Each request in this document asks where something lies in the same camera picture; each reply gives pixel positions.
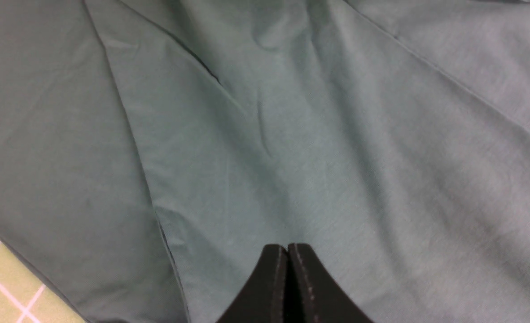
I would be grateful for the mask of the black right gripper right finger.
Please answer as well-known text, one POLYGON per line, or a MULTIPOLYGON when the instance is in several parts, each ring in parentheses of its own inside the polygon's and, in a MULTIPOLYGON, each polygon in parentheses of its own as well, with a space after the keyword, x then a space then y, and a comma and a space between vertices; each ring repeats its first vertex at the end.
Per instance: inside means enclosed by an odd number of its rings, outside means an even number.
POLYGON ((371 323, 335 282, 312 246, 288 245, 289 323, 371 323))

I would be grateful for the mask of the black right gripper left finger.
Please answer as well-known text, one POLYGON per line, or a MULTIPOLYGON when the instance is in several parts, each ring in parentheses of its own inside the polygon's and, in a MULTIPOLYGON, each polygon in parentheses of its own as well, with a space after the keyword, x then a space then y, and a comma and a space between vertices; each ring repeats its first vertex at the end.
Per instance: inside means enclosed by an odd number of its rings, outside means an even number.
POLYGON ((267 244, 245 285, 219 323, 282 323, 288 257, 284 247, 267 244))

